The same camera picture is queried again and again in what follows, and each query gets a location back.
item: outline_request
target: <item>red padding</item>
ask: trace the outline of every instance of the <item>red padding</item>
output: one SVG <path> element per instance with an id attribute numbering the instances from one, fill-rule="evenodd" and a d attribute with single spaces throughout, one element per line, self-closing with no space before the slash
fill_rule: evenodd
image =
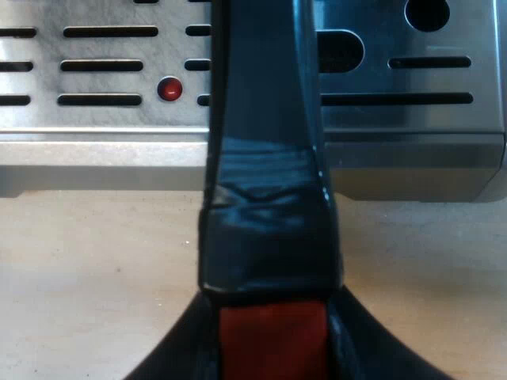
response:
<path id="1" fill-rule="evenodd" d="M 291 302 L 220 310 L 222 380 L 327 380 L 326 306 Z"/>

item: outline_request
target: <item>red indicator light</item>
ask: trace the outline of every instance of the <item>red indicator light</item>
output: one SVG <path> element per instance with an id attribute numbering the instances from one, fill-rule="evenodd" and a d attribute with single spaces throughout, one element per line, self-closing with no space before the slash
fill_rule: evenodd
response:
<path id="1" fill-rule="evenodd" d="M 164 101 L 177 101 L 183 93 L 183 85 L 175 77 L 163 78 L 158 84 L 158 95 Z"/>

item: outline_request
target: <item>ventilation slot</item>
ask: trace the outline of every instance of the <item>ventilation slot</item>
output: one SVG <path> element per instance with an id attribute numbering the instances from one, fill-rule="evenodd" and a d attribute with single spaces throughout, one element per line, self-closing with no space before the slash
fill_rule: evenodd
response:
<path id="1" fill-rule="evenodd" d="M 211 25 L 189 25 L 185 30 L 188 36 L 191 37 L 206 37 L 212 34 Z"/>
<path id="2" fill-rule="evenodd" d="M 156 26 L 69 26 L 63 30 L 67 38 L 155 37 Z"/>
<path id="3" fill-rule="evenodd" d="M 209 59 L 188 59 L 185 69 L 188 71 L 209 71 L 212 61 Z"/>
<path id="4" fill-rule="evenodd" d="M 468 57 L 421 57 L 393 58 L 389 60 L 391 69 L 454 69 L 470 67 L 472 61 Z"/>
<path id="5" fill-rule="evenodd" d="M 35 28 L 0 28 L 0 37 L 33 38 L 36 34 Z"/>
<path id="6" fill-rule="evenodd" d="M 470 93 L 357 93 L 322 95 L 322 105 L 468 105 Z"/>
<path id="7" fill-rule="evenodd" d="M 209 106 L 209 95 L 200 95 L 197 98 L 197 104 L 202 105 L 203 107 Z"/>
<path id="8" fill-rule="evenodd" d="M 69 59 L 60 63 L 62 71 L 141 71 L 143 63 L 138 59 Z"/>
<path id="9" fill-rule="evenodd" d="M 28 95 L 0 95 L 0 107 L 29 105 L 30 97 Z"/>
<path id="10" fill-rule="evenodd" d="M 65 93 L 58 97 L 59 105 L 132 107 L 141 105 L 136 93 Z"/>
<path id="11" fill-rule="evenodd" d="M 30 61 L 0 61 L 0 73 L 27 72 L 33 70 Z"/>

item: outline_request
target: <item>metal surface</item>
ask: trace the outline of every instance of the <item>metal surface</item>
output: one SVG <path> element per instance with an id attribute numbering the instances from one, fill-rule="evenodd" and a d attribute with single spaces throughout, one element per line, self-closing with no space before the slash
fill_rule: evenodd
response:
<path id="1" fill-rule="evenodd" d="M 323 93 L 471 93 L 472 104 L 325 107 L 325 127 L 341 131 L 503 132 L 496 0 L 447 0 L 449 22 L 413 28 L 405 0 L 316 0 L 317 29 L 345 29 L 364 44 L 364 60 L 323 74 Z M 392 58 L 466 56 L 468 68 L 392 70 Z"/>
<path id="2" fill-rule="evenodd" d="M 326 147 L 330 165 L 339 168 L 335 188 L 355 200 L 476 200 L 505 149 L 499 135 L 360 137 L 336 134 Z"/>
<path id="3" fill-rule="evenodd" d="M 28 0 L 0 1 L 0 27 L 33 26 L 32 39 L 0 39 L 0 60 L 31 60 L 28 73 L 0 73 L 0 93 L 29 94 L 26 107 L 1 108 L 0 131 L 18 128 L 50 128 L 68 131 L 73 127 L 103 127 L 142 130 L 145 127 L 203 127 L 208 110 L 197 105 L 197 97 L 209 92 L 209 73 L 187 71 L 187 59 L 207 58 L 210 37 L 185 34 L 190 24 L 209 17 L 209 4 L 164 1 L 135 4 L 132 0 Z M 154 37 L 66 38 L 69 26 L 153 25 Z M 140 72 L 62 72 L 67 59 L 139 59 Z M 158 98 L 158 81 L 173 75 L 184 83 L 178 102 L 168 104 Z M 59 107 L 61 93 L 139 93 L 139 107 L 89 108 Z"/>
<path id="4" fill-rule="evenodd" d="M 323 93 L 470 93 L 473 97 L 470 104 L 326 106 L 322 111 L 328 132 L 474 133 L 503 139 L 501 84 L 505 75 L 500 65 L 503 46 L 499 34 L 507 17 L 505 6 L 499 0 L 447 3 L 451 10 L 448 23 L 436 32 L 421 32 L 407 22 L 406 0 L 315 0 L 317 29 L 353 32 L 364 45 L 364 58 L 356 69 L 321 74 Z M 0 95 L 30 96 L 26 106 L 0 106 L 0 196 L 6 188 L 9 193 L 12 189 L 47 188 L 44 178 L 23 177 L 38 173 L 36 168 L 40 167 L 45 168 L 46 177 L 48 170 L 54 169 L 53 188 L 198 186 L 202 178 L 182 176 L 181 168 L 197 169 L 199 176 L 205 163 L 208 107 L 198 105 L 197 99 L 209 93 L 209 71 L 205 71 L 206 65 L 204 71 L 186 70 L 185 62 L 209 59 L 211 37 L 189 36 L 187 28 L 207 25 L 210 10 L 209 2 L 188 0 L 154 4 L 136 4 L 133 0 L 0 0 L 0 29 L 23 28 L 21 36 L 33 37 L 9 38 L 0 33 L 0 62 L 30 61 L 34 65 L 30 71 L 0 72 Z M 64 36 L 68 27 L 90 26 L 127 28 L 116 28 L 116 37 Z M 121 36 L 129 26 L 149 26 L 150 36 Z M 35 36 L 30 27 L 36 29 Z M 111 34 L 111 30 L 100 33 Z M 135 33 L 144 32 L 136 29 Z M 337 55 L 343 58 L 346 52 L 337 51 Z M 468 57 L 471 65 L 396 70 L 388 66 L 390 59 L 456 56 Z M 60 67 L 62 61 L 87 59 L 119 63 L 139 60 L 143 68 L 75 72 Z M 157 94 L 158 82 L 168 75 L 179 78 L 184 86 L 181 98 L 172 103 L 162 101 Z M 62 106 L 57 100 L 63 93 L 132 93 L 142 97 L 142 104 Z M 446 167 L 445 161 L 439 165 Z M 499 165 L 488 167 L 487 175 Z M 104 173 L 159 168 L 164 179 L 157 182 L 153 177 L 151 185 L 140 184 L 128 177 L 118 180 L 115 174 L 109 184 L 102 184 L 90 175 L 86 184 L 66 170 L 78 167 Z M 335 169 L 345 167 L 346 163 Z M 98 174 L 97 178 L 105 181 L 107 176 Z"/>
<path id="5" fill-rule="evenodd" d="M 499 17 L 504 17 L 502 15 L 507 15 L 507 2 L 499 1 L 497 4 L 497 14 Z M 507 23 L 501 22 L 498 24 L 498 35 L 501 39 L 501 41 L 505 41 L 507 39 Z M 506 44 L 500 44 L 499 45 L 499 51 L 500 51 L 500 65 L 501 67 L 505 67 L 506 61 L 505 57 L 507 57 L 507 45 Z M 507 81 L 504 79 L 501 82 L 502 84 L 502 92 L 505 94 L 507 93 Z M 503 107 L 505 110 L 505 107 L 507 106 L 507 98 L 505 96 L 501 97 L 503 102 Z M 504 116 L 504 124 L 507 120 L 507 114 L 503 112 Z M 504 150 L 504 157 L 501 162 L 501 167 L 496 173 L 495 177 L 492 178 L 487 186 L 484 188 L 484 191 L 480 195 L 480 197 L 477 199 L 479 202 L 488 202 L 488 201 L 496 201 L 501 200 L 505 198 L 505 195 L 507 194 L 507 146 Z"/>

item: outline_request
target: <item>circular hole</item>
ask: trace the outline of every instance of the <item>circular hole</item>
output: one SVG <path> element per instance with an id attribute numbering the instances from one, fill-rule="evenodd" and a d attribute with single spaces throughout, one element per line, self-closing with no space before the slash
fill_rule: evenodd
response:
<path id="1" fill-rule="evenodd" d="M 364 45 L 352 32 L 321 31 L 318 33 L 318 58 L 321 73 L 346 73 L 363 62 Z"/>
<path id="2" fill-rule="evenodd" d="M 405 15 L 417 30 L 435 32 L 448 23 L 451 10 L 445 0 L 409 0 Z"/>
<path id="3" fill-rule="evenodd" d="M 158 84 L 157 91 L 164 101 L 177 101 L 183 93 L 183 85 L 175 77 L 165 77 Z"/>

